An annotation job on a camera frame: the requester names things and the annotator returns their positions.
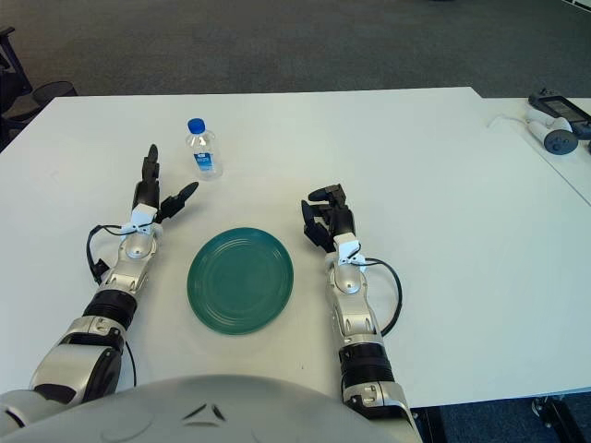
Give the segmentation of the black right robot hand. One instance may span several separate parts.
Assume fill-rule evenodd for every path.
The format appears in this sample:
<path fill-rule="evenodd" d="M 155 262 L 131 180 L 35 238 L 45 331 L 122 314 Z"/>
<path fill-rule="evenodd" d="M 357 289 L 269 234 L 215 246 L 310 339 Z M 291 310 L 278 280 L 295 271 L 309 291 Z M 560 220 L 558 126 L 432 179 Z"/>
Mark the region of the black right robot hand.
<path fill-rule="evenodd" d="M 335 251 L 334 238 L 341 234 L 355 234 L 353 212 L 346 204 L 340 184 L 319 188 L 301 201 L 304 235 L 325 252 Z"/>

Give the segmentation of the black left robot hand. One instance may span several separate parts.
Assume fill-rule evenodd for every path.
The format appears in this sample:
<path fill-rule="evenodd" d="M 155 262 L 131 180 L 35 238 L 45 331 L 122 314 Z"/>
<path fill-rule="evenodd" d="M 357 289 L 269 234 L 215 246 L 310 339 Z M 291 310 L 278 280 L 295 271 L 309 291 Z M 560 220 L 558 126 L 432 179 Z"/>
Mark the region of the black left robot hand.
<path fill-rule="evenodd" d="M 173 218 L 185 207 L 187 200 L 199 187 L 198 182 L 192 182 L 176 195 L 160 201 L 159 172 L 158 148 L 151 144 L 148 154 L 144 157 L 141 180 L 136 184 L 133 197 L 132 224 L 135 226 L 143 228 Z"/>

